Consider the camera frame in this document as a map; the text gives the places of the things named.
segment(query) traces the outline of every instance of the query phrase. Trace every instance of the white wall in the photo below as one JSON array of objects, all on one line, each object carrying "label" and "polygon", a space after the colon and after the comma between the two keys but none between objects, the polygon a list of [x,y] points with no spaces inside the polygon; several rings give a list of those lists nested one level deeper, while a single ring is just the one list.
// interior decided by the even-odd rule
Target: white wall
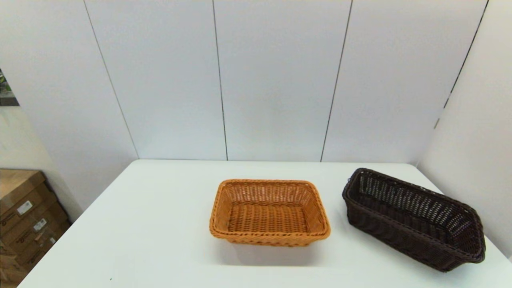
[{"label": "white wall", "polygon": [[83,208],[137,159],[83,1],[2,1],[0,67]]},{"label": "white wall", "polygon": [[320,161],[349,9],[215,1],[229,160]]},{"label": "white wall", "polygon": [[212,1],[86,4],[139,156],[226,160]]},{"label": "white wall", "polygon": [[20,107],[0,107],[0,168],[34,169],[45,174],[72,221],[83,212]]},{"label": "white wall", "polygon": [[512,2],[487,10],[419,169],[512,255]]},{"label": "white wall", "polygon": [[486,0],[354,0],[322,161],[416,164]]}]

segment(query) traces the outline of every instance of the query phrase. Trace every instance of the wicker basket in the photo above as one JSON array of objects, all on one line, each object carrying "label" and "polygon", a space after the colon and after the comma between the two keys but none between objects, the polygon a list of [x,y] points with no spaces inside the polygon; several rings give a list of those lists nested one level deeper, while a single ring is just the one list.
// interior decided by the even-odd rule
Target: wicker basket
[{"label": "wicker basket", "polygon": [[350,224],[434,269],[447,272],[485,257],[476,211],[449,197],[360,168],[343,199]]},{"label": "wicker basket", "polygon": [[312,183],[233,179],[219,185],[210,232],[232,243],[307,246],[331,228]]}]

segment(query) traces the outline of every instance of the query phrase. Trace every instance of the cardboard box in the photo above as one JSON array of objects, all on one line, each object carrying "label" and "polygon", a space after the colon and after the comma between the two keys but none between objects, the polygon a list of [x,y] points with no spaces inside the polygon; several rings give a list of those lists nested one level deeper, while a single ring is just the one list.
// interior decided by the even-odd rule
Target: cardboard box
[{"label": "cardboard box", "polygon": [[45,181],[40,171],[0,169],[0,211],[3,214]]},{"label": "cardboard box", "polygon": [[11,284],[20,284],[27,275],[28,273],[25,272],[0,269],[0,279]]},{"label": "cardboard box", "polygon": [[0,237],[11,230],[39,204],[51,197],[54,197],[53,193],[48,190],[44,183],[41,183],[13,207],[5,211],[2,210],[0,215]]},{"label": "cardboard box", "polygon": [[64,221],[57,228],[46,229],[42,233],[44,240],[41,240],[40,244],[33,242],[21,255],[0,255],[2,268],[6,271],[30,272],[68,228],[69,223]]},{"label": "cardboard box", "polygon": [[47,207],[46,204],[39,205],[11,231],[2,236],[0,238],[0,254],[21,254],[42,232],[43,228],[54,222],[61,223],[68,218],[58,202],[54,202],[49,208]]}]

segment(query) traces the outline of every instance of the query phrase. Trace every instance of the orange wicker basket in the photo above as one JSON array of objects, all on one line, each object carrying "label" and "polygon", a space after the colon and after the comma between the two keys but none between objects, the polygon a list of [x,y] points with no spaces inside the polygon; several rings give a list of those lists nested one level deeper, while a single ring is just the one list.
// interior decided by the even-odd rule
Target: orange wicker basket
[{"label": "orange wicker basket", "polygon": [[210,232],[231,243],[307,246],[331,228],[316,187],[300,180],[223,181]]}]

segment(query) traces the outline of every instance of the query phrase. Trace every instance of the white table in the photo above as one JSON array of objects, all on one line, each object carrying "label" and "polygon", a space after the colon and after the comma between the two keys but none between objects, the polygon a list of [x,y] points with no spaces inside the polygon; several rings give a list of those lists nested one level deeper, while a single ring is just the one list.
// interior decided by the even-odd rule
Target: white table
[{"label": "white table", "polygon": [[[512,263],[488,239],[483,263],[441,273],[350,226],[342,189],[359,167],[439,191],[408,164],[138,160],[19,287],[512,287]],[[217,186],[230,178],[313,182],[331,236],[306,248],[213,238]]]}]

